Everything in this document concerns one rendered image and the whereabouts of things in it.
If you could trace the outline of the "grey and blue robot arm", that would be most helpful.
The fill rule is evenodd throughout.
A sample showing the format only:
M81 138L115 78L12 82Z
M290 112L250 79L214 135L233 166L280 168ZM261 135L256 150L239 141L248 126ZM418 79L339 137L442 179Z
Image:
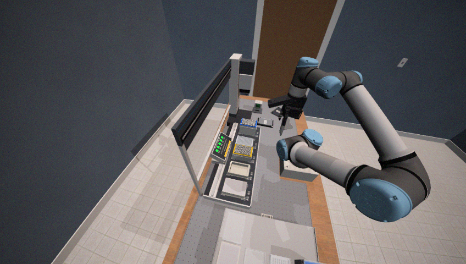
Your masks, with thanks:
M310 57L299 59L290 95L303 97L308 88L325 99L340 93L376 149L381 170L366 164L355 166L318 151L323 137L313 129L279 140L279 158L342 186L356 209L373 220L394 222L407 216L430 194L430 179L422 162L363 86L361 73L327 73L317 68L318 63Z

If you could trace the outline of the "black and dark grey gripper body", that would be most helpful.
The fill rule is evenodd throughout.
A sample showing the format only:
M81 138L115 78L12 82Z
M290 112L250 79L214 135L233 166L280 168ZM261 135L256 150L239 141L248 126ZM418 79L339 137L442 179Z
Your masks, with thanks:
M294 97L294 96L290 95L289 92L288 92L287 95L288 95L289 98L291 98L293 100L293 102L283 105L282 115L284 116L285 111L287 111L288 112L287 113L288 117L299 119L302 112L303 112L303 107L304 107L304 104L305 104L305 102L307 100L307 97L306 97L306 95L303 96L303 97ZM297 101L297 100L300 100L300 101Z

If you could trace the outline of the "grey rectangular panel with label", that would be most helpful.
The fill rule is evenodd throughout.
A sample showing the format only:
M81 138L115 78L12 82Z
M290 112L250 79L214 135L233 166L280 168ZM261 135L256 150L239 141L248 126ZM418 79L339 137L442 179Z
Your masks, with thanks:
M260 124L262 125L268 125L268 126L271 126L272 127L272 124L273 124L273 120L271 119L265 119L265 118L259 118L259 122Z

